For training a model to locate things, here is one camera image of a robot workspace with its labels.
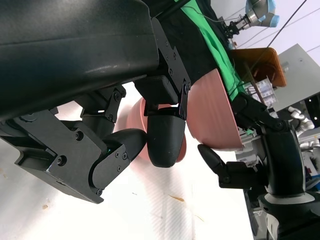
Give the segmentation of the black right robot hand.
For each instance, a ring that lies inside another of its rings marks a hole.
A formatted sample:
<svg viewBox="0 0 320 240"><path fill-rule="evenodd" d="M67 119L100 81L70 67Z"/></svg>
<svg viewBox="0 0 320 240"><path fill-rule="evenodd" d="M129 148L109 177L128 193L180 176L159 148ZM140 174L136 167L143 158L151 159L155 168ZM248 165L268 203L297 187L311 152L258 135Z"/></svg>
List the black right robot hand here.
<svg viewBox="0 0 320 240"><path fill-rule="evenodd" d="M219 186L243 190L265 186L269 194L280 198L303 195L305 167L292 125L272 117L266 105L244 93L234 98L231 108L238 127L258 134L252 141L258 163L248 167L242 161L223 162L210 147L199 144L198 151L218 176Z"/></svg>

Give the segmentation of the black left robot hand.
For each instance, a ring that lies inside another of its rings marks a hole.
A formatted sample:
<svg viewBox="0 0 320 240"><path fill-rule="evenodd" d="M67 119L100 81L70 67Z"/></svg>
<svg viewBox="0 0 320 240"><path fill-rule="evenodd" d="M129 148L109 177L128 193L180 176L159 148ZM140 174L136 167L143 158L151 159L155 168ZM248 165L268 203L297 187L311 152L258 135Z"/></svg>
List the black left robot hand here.
<svg viewBox="0 0 320 240"><path fill-rule="evenodd" d="M61 192L99 204L147 148L172 167L191 81L161 21L141 0L3 0L0 137L16 164Z"/></svg>

